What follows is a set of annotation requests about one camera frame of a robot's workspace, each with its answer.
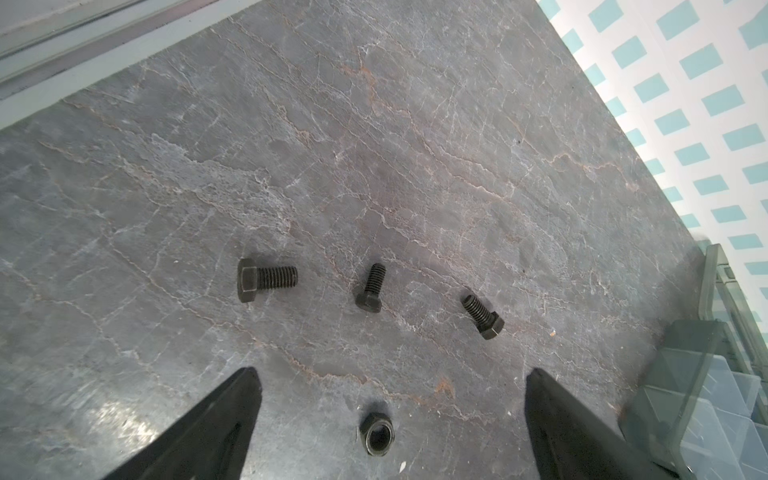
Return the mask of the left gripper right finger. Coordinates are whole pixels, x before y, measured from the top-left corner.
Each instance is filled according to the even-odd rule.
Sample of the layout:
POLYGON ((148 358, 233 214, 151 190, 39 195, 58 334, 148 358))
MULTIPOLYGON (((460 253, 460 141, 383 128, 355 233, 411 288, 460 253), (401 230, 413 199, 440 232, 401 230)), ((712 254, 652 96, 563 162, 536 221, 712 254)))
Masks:
POLYGON ((526 377, 524 412, 542 479, 676 479, 634 450, 541 368, 526 377))

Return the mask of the grey compartment organizer box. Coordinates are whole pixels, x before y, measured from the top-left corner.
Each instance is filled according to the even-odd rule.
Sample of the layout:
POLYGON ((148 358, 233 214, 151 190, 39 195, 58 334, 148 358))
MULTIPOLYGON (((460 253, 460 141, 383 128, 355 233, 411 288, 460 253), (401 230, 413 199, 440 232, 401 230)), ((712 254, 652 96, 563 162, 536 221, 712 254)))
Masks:
POLYGON ((620 418, 628 444, 681 479, 767 476, 767 344, 719 244, 694 319, 666 330, 620 418))

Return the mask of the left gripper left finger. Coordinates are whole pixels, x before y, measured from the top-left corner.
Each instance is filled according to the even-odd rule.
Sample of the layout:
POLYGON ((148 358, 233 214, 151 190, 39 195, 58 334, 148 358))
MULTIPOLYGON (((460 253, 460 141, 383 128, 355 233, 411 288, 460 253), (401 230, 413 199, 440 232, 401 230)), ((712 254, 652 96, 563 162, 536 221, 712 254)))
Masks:
POLYGON ((253 367, 235 371, 108 479, 239 479, 262 401, 253 367))

